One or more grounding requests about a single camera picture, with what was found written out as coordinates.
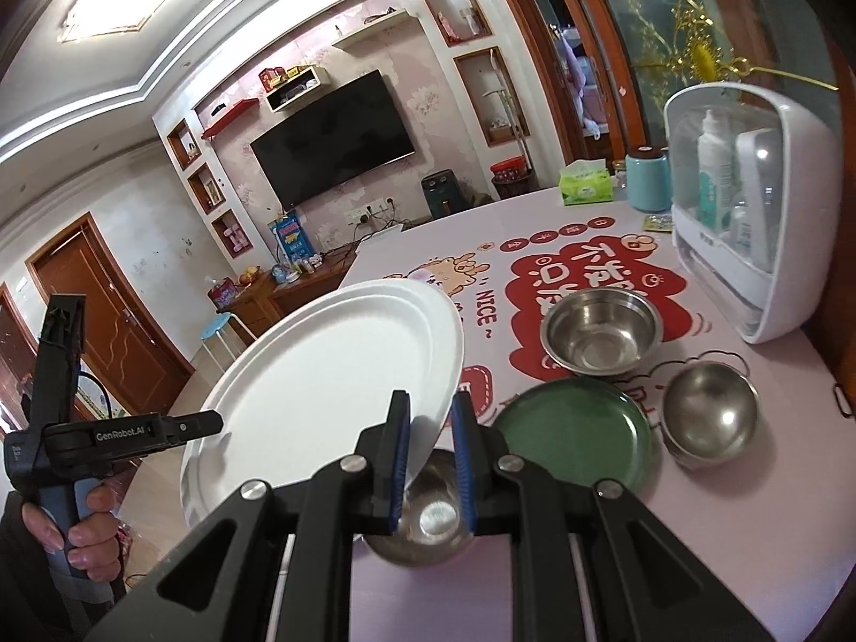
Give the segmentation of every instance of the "screw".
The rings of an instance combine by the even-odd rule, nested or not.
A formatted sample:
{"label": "screw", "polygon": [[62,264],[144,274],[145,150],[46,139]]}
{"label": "screw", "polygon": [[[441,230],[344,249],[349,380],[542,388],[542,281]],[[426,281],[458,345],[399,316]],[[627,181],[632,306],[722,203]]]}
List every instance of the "screw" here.
{"label": "screw", "polygon": [[596,486],[598,495],[605,500],[617,500],[622,496],[624,488],[617,480],[601,480]]}
{"label": "screw", "polygon": [[499,470],[505,471],[506,473],[517,473],[522,471],[525,463],[526,462],[523,458],[515,456],[515,454],[505,454],[496,462],[499,466]]}
{"label": "screw", "polygon": [[264,497],[265,492],[267,492],[267,485],[261,480],[247,480],[241,485],[241,497],[245,500],[258,500]]}
{"label": "screw", "polygon": [[365,456],[351,454],[339,461],[339,465],[345,473],[359,473],[365,471],[365,467],[369,465],[369,462],[365,460]]}

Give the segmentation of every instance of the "green plate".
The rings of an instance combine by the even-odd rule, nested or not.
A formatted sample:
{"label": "green plate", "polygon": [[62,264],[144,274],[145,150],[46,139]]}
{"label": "green plate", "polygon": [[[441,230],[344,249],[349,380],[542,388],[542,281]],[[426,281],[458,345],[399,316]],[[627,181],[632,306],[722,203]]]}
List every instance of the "green plate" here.
{"label": "green plate", "polygon": [[615,478],[636,491],[652,461],[648,420],[630,396],[588,377],[531,388],[493,426],[508,449],[566,483]]}

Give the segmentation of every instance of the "white storage box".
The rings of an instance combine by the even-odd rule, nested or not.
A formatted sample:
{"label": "white storage box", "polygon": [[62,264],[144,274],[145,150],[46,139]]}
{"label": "white storage box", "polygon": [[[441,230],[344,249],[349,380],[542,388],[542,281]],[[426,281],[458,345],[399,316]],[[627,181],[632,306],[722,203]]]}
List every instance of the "white storage box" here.
{"label": "white storage box", "polygon": [[735,82],[665,108],[682,263],[750,343],[815,310],[836,237],[842,152],[813,113]]}

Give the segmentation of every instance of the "paper plate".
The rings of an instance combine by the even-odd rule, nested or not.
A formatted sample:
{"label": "paper plate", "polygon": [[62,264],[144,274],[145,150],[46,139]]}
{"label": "paper plate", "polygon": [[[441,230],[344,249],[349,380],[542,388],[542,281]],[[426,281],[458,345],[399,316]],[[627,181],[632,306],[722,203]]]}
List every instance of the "paper plate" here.
{"label": "paper plate", "polygon": [[558,480],[591,486],[619,480],[633,491],[652,462],[652,431],[636,402],[615,386],[571,377],[530,388],[496,418],[508,450]]}
{"label": "paper plate", "polygon": [[354,451],[408,391],[408,484],[428,461],[461,377],[464,331],[452,301],[412,280],[374,280],[320,297],[277,323],[226,371],[204,408],[223,431],[187,445],[181,505],[198,524],[245,481],[311,478]]}

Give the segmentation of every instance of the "printed tablecloth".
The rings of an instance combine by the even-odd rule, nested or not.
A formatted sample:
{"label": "printed tablecloth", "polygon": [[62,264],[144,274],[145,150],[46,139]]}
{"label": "printed tablecloth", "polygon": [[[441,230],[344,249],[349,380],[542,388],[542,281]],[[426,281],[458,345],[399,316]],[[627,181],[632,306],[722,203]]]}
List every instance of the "printed tablecloth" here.
{"label": "printed tablecloth", "polygon": [[[683,270],[670,235],[641,224],[627,203],[567,208],[541,190],[368,240],[343,285],[408,277],[442,287],[464,324],[461,388],[485,424],[517,394],[568,374],[545,354],[539,324],[585,287],[636,291],[662,314],[663,345],[617,384],[654,427],[662,391],[687,363],[721,360],[750,377],[763,423],[746,454],[687,473],[659,450],[641,496],[776,639],[797,642],[856,562],[856,426],[802,332],[748,346]],[[451,448],[450,430],[438,446]],[[510,640],[508,571],[502,538],[421,571],[358,549],[352,639]]]}

